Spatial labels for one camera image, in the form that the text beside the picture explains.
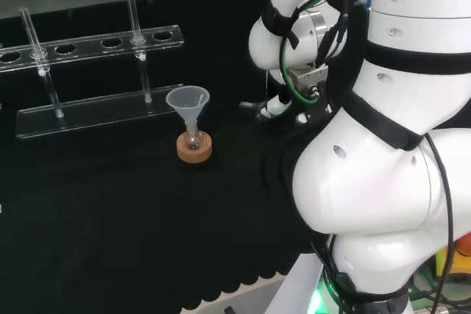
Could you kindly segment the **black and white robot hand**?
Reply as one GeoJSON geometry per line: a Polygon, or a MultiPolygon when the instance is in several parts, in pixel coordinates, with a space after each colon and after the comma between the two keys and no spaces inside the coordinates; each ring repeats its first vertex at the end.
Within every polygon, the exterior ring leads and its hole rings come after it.
{"type": "MultiPolygon", "coordinates": [[[[314,103],[301,106],[296,115],[297,124],[314,125],[323,122],[330,116],[331,108],[327,93],[328,66],[320,68],[288,69],[287,74],[297,92],[314,103]]],[[[286,115],[298,101],[286,86],[281,70],[270,70],[266,73],[266,92],[269,98],[265,101],[242,101],[239,107],[252,110],[259,121],[275,121],[286,115]]]]}

